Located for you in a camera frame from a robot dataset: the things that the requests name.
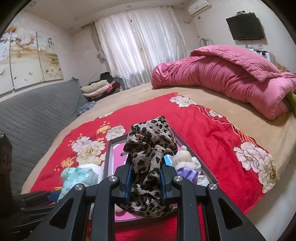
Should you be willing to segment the white floral scrunchie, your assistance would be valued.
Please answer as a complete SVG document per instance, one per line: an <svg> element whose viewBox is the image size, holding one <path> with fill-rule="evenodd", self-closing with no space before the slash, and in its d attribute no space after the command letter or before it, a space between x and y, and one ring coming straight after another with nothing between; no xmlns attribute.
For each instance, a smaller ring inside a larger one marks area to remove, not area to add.
<svg viewBox="0 0 296 241"><path fill-rule="evenodd" d="M207 178L207 176L202 174L202 166L200 162L197 160L196 157L192 157L192 162L195 165L194 170L196 171L195 177L193 179L193 183L206 187L208 184L210 184L210 181Z"/></svg>

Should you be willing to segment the leopard print scrunchie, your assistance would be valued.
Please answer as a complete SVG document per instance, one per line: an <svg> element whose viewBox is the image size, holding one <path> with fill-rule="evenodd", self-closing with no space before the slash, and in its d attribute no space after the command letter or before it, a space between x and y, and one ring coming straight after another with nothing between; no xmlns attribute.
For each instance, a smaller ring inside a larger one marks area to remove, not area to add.
<svg viewBox="0 0 296 241"><path fill-rule="evenodd" d="M170 213L161 195L160 169L165 155L175 155L177 141L164 116L135 123L130 128L123 150L132 157L131 195L117 206L142 217L159 217Z"/></svg>

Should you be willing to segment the white air conditioner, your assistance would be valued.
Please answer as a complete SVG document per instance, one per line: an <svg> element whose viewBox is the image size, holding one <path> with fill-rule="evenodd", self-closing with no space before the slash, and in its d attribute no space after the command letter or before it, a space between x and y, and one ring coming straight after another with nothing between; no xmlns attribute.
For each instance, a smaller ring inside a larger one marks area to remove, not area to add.
<svg viewBox="0 0 296 241"><path fill-rule="evenodd" d="M197 0L187 7L187 11L190 15L194 15L196 13L199 13L201 10L211 6L212 4L207 0Z"/></svg>

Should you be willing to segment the blue patterned cloth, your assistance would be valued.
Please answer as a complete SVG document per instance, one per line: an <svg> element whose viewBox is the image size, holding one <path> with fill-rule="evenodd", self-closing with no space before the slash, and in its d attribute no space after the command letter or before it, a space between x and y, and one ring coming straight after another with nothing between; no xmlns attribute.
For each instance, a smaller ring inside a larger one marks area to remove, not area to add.
<svg viewBox="0 0 296 241"><path fill-rule="evenodd" d="M96 104L95 101L91 101L91 102L84 104L82 107L80 107L76 110L77 116L81 116L83 113L89 111L90 109L93 108L93 106L95 106L95 104Z"/></svg>

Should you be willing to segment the white sheer curtain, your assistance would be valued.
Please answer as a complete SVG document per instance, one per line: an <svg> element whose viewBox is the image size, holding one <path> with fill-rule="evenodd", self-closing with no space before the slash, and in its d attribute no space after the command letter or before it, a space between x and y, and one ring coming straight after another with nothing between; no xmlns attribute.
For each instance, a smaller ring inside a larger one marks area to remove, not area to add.
<svg viewBox="0 0 296 241"><path fill-rule="evenodd" d="M171 6L124 11L96 20L98 56L125 88L150 83L154 68L187 56L185 39Z"/></svg>

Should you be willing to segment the black wall television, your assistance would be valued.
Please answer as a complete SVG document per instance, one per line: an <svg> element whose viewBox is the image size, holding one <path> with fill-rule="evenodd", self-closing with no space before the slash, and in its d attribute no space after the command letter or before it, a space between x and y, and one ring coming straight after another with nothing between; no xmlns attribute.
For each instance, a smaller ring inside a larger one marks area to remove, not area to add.
<svg viewBox="0 0 296 241"><path fill-rule="evenodd" d="M226 19L233 40L261 40L265 34L255 13L244 13Z"/></svg>

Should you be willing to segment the stack of folded clothes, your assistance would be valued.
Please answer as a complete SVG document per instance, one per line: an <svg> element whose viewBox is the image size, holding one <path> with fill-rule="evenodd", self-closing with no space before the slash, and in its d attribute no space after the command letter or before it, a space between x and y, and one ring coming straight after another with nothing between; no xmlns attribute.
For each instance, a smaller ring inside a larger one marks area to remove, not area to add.
<svg viewBox="0 0 296 241"><path fill-rule="evenodd" d="M93 81L87 86L81 87L81 92L88 101L98 101L123 90L125 90L123 79L119 77L112 77L109 72L102 73L99 80Z"/></svg>

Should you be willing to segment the pink rolled duvet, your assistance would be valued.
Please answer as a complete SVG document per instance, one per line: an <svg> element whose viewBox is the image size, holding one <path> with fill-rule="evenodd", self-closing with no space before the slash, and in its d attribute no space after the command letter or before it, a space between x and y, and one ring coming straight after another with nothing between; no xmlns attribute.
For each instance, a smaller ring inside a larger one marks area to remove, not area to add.
<svg viewBox="0 0 296 241"><path fill-rule="evenodd" d="M295 93L295 73L279 70L248 49L210 45L188 58L161 63L152 72L152 87L203 87L251 104L268 120L290 111L283 99Z"/></svg>

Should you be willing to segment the plush bear purple dress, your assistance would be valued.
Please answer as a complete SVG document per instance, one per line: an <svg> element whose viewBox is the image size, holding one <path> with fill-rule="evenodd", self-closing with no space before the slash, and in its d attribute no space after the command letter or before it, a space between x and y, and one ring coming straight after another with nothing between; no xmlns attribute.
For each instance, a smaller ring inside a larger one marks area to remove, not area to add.
<svg viewBox="0 0 296 241"><path fill-rule="evenodd" d="M191 182L195 177L195 165L192 162L192 155L187 150L186 146L181 146L180 150L172 157L172 166L176 169L177 174L187 178Z"/></svg>

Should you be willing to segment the pink and blue book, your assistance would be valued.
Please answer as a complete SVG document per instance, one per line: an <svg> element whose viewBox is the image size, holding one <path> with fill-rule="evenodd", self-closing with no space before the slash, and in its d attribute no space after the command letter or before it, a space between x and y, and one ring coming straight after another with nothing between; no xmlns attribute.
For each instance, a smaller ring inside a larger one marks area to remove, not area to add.
<svg viewBox="0 0 296 241"><path fill-rule="evenodd" d="M123 151L124 145L124 143L119 143L111 146L110 160L108 166L109 175L114 174L118 166L122 166L125 164L127 154ZM124 211L117 206L115 207L116 222L135 221L140 218L140 216Z"/></svg>

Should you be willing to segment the floral wall painting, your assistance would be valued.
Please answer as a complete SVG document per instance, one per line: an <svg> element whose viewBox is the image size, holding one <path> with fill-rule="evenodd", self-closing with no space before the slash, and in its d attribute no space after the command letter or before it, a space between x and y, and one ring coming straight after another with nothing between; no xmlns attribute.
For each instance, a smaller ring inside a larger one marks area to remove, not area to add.
<svg viewBox="0 0 296 241"><path fill-rule="evenodd" d="M1 94L63 79L53 39L40 31L11 26L1 37Z"/></svg>

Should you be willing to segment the grey quilted headboard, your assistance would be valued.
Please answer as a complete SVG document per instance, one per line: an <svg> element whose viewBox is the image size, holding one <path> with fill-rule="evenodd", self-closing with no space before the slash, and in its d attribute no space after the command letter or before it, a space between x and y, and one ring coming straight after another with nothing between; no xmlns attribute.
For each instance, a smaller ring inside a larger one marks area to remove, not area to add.
<svg viewBox="0 0 296 241"><path fill-rule="evenodd" d="M87 103L79 80L32 89L1 102L1 133L12 144L11 190L19 194L57 135Z"/></svg>

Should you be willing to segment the red floral blanket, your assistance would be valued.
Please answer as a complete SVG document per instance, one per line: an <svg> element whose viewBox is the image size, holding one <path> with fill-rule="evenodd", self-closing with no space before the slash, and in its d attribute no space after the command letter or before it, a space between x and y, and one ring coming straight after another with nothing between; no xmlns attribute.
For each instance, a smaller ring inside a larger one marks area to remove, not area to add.
<svg viewBox="0 0 296 241"><path fill-rule="evenodd" d="M60 187L66 168L87 163L106 167L110 141L127 135L132 125L158 116L166 118L243 213L248 213L279 180L273 157L253 138L217 112L170 93L87 120L72 130L41 170L32 191Z"/></svg>

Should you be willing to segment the white paper towel roll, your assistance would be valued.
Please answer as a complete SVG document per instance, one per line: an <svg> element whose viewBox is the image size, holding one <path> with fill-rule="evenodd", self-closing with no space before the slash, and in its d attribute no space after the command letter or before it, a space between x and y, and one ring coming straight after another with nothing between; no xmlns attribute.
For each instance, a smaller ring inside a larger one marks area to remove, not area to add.
<svg viewBox="0 0 296 241"><path fill-rule="evenodd" d="M83 165L79 165L78 168L91 168L93 172L95 172L98 176L98 183L103 180L104 170L101 166L98 166L97 164L92 164L92 163L83 164Z"/></svg>

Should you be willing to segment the green cloth under duvet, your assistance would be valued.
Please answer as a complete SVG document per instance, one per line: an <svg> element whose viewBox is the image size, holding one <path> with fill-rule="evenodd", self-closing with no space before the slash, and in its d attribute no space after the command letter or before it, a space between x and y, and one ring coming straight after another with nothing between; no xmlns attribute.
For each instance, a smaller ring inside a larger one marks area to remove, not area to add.
<svg viewBox="0 0 296 241"><path fill-rule="evenodd" d="M289 92L283 99L284 104L290 111L296 115L296 95L293 92Z"/></svg>

